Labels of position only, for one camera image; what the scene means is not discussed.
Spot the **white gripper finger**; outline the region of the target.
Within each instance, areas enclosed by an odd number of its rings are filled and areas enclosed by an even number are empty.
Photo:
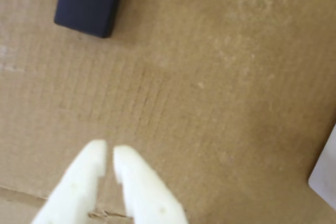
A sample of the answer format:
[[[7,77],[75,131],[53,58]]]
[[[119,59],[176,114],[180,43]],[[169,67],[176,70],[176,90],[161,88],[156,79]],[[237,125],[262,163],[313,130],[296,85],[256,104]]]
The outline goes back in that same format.
[[[125,213],[134,223],[188,223],[182,204],[134,148],[114,147],[113,168]]]
[[[87,223],[106,165],[107,142],[90,141],[68,166],[32,223]]]

